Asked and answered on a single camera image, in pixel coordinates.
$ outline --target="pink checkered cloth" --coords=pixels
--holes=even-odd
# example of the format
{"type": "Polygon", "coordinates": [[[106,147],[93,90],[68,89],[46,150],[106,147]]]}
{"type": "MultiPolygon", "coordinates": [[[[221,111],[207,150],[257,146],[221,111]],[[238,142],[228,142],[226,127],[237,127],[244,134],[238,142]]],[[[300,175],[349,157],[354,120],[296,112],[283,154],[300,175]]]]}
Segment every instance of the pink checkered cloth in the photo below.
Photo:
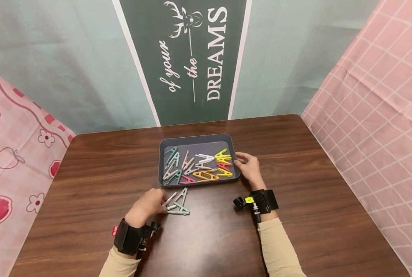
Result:
{"type": "Polygon", "coordinates": [[[383,0],[302,118],[412,273],[412,0],[383,0]]]}
{"type": "Polygon", "coordinates": [[[0,78],[0,276],[8,276],[75,134],[0,78]]]}

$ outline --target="plastic tray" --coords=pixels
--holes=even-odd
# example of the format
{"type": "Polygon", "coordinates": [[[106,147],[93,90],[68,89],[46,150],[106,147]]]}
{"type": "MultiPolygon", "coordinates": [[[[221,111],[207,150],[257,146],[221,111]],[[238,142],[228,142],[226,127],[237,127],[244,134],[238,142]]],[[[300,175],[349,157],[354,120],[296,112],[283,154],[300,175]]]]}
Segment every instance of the plastic tray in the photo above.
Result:
{"type": "MultiPolygon", "coordinates": [[[[160,185],[164,187],[182,187],[182,186],[194,186],[194,185],[206,185],[206,184],[217,184],[228,182],[237,179],[240,177],[240,170],[236,167],[233,161],[236,160],[235,150],[233,147],[232,139],[228,134],[215,134],[215,135],[206,135],[206,136],[195,136],[195,137],[176,137],[162,140],[160,143],[160,158],[159,158],[159,166],[158,166],[158,181],[160,185]],[[169,149],[173,148],[174,146],[178,147],[178,152],[180,152],[180,162],[177,169],[180,169],[184,157],[186,155],[186,151],[189,151],[188,161],[194,157],[194,163],[198,163],[198,161],[203,160],[203,158],[196,157],[195,154],[204,154],[204,155],[211,155],[214,156],[218,152],[222,151],[223,149],[227,149],[224,153],[230,154],[232,160],[228,160],[229,163],[232,164],[232,167],[228,167],[229,171],[232,172],[232,177],[220,177],[220,180],[216,181],[208,181],[208,182],[200,182],[200,183],[190,183],[190,184],[177,184],[177,180],[174,178],[170,184],[165,185],[163,181],[163,175],[165,173],[164,167],[169,159],[169,155],[164,156],[164,153],[169,149]]],[[[213,160],[211,163],[206,165],[207,167],[211,167],[213,169],[217,168],[217,161],[213,160]]],[[[194,180],[200,181],[200,179],[196,178],[192,174],[188,176],[194,180]]],[[[185,178],[181,178],[180,182],[186,181],[185,178]]]]}

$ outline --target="hand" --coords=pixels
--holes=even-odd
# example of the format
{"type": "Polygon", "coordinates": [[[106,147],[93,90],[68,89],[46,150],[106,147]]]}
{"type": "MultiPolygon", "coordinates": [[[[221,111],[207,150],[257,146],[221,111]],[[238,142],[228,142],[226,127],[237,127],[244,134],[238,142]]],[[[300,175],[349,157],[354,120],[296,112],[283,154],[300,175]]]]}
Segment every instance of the hand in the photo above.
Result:
{"type": "Polygon", "coordinates": [[[161,205],[168,199],[162,189],[150,189],[141,196],[125,216],[125,221],[131,227],[141,228],[151,216],[166,212],[161,205]]]}
{"type": "Polygon", "coordinates": [[[235,165],[241,170],[241,173],[248,179],[252,190],[267,189],[261,177],[260,165],[258,159],[253,155],[243,152],[235,152],[237,160],[235,165]]]}

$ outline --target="light blue backdrop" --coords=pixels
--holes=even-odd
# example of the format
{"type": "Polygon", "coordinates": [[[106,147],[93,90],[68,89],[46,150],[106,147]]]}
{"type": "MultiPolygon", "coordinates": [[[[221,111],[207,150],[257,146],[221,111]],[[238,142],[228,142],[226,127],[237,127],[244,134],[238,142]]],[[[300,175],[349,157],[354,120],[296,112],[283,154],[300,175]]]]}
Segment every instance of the light blue backdrop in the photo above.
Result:
{"type": "MultiPolygon", "coordinates": [[[[378,0],[254,0],[232,119],[301,113],[378,0]]],[[[0,1],[0,76],[76,133],[156,125],[111,0],[0,1]]]]}

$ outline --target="beige sleeve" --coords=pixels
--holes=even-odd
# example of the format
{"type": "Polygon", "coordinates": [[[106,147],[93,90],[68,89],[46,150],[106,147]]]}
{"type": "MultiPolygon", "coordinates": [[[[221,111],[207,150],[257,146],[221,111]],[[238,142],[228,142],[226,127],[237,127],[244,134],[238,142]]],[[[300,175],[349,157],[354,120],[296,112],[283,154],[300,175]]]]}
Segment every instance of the beige sleeve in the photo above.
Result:
{"type": "Polygon", "coordinates": [[[306,277],[279,218],[259,223],[258,231],[270,277],[306,277]]]}
{"type": "Polygon", "coordinates": [[[112,247],[99,277],[133,277],[139,262],[135,256],[120,253],[112,247]]]}

